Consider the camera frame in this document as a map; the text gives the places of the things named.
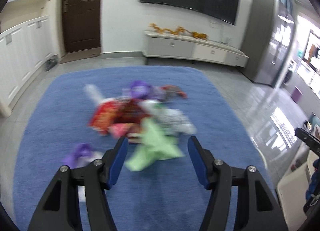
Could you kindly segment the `purple plastic bag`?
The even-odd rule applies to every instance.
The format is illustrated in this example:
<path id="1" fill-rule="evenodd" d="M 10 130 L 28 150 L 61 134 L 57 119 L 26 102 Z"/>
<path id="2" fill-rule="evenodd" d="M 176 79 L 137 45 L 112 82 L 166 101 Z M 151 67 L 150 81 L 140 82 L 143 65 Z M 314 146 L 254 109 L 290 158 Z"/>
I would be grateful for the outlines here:
<path id="1" fill-rule="evenodd" d="M 146 81 L 133 81 L 128 88 L 122 89 L 123 97 L 136 100 L 164 100 L 165 91 Z"/>

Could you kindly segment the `golden dragon ornament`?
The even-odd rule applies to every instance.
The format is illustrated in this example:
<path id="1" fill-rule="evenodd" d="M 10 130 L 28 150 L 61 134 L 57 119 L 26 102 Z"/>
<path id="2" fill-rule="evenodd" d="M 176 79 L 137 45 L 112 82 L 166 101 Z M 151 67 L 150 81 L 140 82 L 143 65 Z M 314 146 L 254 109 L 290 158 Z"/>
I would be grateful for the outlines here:
<path id="1" fill-rule="evenodd" d="M 172 35 L 189 35 L 193 38 L 196 39 L 202 39 L 207 41 L 208 40 L 208 36 L 205 33 L 199 33 L 196 31 L 189 31 L 187 29 L 185 29 L 182 26 L 178 26 L 175 30 L 169 29 L 169 28 L 160 28 L 157 24 L 155 23 L 150 23 L 149 24 L 150 28 L 153 28 L 156 32 L 160 33 L 160 34 L 164 34 L 164 33 L 170 33 Z"/>

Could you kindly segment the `white wall cabinet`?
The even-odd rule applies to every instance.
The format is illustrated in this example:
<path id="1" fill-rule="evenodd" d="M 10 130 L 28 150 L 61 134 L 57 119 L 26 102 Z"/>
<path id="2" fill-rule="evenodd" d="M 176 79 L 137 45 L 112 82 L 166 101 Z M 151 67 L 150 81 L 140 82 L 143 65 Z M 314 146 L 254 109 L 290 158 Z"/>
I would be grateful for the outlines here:
<path id="1" fill-rule="evenodd" d="M 47 3 L 8 0 L 1 9 L 1 117 L 10 117 L 22 91 L 55 53 Z"/>

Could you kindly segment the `white printed plastic bag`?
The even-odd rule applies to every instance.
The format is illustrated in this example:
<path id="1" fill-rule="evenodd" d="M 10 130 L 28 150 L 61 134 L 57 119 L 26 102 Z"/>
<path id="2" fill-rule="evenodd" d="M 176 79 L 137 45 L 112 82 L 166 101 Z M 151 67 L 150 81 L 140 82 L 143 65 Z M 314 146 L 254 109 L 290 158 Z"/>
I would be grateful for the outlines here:
<path id="1" fill-rule="evenodd" d="M 138 105 L 148 115 L 161 125 L 166 135 L 192 135 L 197 132 L 196 127 L 180 110 L 168 108 L 158 100 L 139 101 Z"/>

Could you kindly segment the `white tissue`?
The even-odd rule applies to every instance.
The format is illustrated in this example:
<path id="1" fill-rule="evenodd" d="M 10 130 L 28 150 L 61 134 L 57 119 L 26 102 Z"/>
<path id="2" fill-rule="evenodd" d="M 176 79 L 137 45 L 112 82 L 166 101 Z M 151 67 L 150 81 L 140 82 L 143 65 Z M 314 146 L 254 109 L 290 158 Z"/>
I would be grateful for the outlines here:
<path id="1" fill-rule="evenodd" d="M 88 98 L 94 103 L 95 106 L 102 104 L 106 98 L 102 95 L 98 87 L 94 84 L 87 84 L 84 86 L 84 92 Z"/>

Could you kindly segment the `clear red candy wrapper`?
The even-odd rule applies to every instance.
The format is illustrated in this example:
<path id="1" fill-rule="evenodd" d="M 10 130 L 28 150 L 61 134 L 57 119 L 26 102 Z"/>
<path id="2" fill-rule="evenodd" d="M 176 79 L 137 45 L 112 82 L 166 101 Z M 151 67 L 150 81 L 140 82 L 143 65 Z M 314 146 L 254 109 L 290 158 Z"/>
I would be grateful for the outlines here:
<path id="1" fill-rule="evenodd" d="M 171 99 L 175 96 L 180 96 L 184 99 L 188 97 L 187 94 L 176 85 L 163 85 L 161 86 L 161 90 L 163 91 L 165 100 Z"/>

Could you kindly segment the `dark brown door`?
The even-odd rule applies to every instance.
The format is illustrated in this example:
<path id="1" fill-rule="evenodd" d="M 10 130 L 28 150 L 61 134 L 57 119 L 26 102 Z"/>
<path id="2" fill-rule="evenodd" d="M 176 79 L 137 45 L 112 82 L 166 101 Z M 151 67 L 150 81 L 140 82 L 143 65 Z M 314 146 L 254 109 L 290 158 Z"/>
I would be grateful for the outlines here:
<path id="1" fill-rule="evenodd" d="M 100 47 L 100 1 L 62 0 L 62 31 L 67 53 Z"/>

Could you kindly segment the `grey refrigerator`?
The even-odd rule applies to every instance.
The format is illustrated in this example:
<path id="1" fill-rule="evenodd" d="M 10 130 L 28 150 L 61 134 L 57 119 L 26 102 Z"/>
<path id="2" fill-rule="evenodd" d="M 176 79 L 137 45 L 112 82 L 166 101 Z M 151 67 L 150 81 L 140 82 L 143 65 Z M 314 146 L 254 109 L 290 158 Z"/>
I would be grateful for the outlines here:
<path id="1" fill-rule="evenodd" d="M 289 54 L 294 18 L 280 0 L 252 0 L 240 50 L 249 57 L 241 72 L 253 83 L 276 87 Z"/>

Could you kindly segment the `white low tv console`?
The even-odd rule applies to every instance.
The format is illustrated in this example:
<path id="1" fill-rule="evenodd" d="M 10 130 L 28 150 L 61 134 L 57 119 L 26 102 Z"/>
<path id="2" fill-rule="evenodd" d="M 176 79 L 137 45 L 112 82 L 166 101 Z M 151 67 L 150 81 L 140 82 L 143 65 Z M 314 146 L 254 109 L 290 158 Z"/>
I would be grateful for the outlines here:
<path id="1" fill-rule="evenodd" d="M 240 50 L 215 41 L 145 31 L 143 55 L 147 58 L 173 58 L 244 68 L 249 57 Z"/>

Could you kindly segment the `white counter desk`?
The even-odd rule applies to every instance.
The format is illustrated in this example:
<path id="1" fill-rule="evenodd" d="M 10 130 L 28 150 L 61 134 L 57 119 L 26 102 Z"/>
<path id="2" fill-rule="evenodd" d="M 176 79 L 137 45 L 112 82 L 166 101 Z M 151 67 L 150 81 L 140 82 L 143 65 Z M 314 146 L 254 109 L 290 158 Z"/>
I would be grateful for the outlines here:
<path id="1" fill-rule="evenodd" d="M 303 123 L 304 130 L 319 139 L 319 117 L 315 114 Z M 319 230 L 319 200 L 306 215 L 305 193 L 315 172 L 313 163 L 319 157 L 300 139 L 298 151 L 285 175 L 277 184 L 277 195 L 288 230 Z"/>

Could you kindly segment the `red snack wrapper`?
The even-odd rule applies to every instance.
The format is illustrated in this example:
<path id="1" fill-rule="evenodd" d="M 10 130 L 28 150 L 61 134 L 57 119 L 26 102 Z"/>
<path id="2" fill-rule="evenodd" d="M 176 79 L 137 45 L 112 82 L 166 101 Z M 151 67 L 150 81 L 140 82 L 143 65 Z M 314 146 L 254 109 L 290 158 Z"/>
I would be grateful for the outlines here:
<path id="1" fill-rule="evenodd" d="M 140 133 L 141 121 L 150 117 L 132 98 L 114 98 L 99 104 L 88 126 L 115 138 Z"/>

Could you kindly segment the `light green plastic bag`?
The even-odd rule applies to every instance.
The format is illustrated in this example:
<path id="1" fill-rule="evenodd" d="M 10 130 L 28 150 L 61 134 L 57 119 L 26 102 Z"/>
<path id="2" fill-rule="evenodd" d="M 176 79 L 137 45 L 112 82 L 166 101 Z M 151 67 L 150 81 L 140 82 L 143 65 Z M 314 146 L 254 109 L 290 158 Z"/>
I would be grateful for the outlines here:
<path id="1" fill-rule="evenodd" d="M 147 117 L 142 120 L 140 144 L 125 161 L 125 166 L 130 171 L 143 171 L 156 161 L 181 158 L 184 153 L 177 143 L 177 137 L 167 136 L 158 123 Z"/>

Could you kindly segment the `small purple white wrapper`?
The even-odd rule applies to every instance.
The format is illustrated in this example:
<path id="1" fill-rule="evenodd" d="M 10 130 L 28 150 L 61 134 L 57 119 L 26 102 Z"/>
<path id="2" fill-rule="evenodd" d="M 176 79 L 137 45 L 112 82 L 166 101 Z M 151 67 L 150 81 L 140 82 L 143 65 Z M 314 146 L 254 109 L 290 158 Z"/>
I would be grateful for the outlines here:
<path id="1" fill-rule="evenodd" d="M 95 150 L 90 143 L 80 143 L 62 160 L 62 164 L 69 166 L 71 169 L 81 168 L 102 157 L 103 153 Z"/>

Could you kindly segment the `purple stool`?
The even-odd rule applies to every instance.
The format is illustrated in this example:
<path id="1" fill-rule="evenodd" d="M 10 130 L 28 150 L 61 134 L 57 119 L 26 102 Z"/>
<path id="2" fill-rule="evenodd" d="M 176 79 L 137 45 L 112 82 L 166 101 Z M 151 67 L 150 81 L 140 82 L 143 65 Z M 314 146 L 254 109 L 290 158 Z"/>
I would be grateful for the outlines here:
<path id="1" fill-rule="evenodd" d="M 295 102 L 298 103 L 299 100 L 301 99 L 303 93 L 300 91 L 300 89 L 295 88 L 294 91 L 291 94 L 291 99 Z"/>

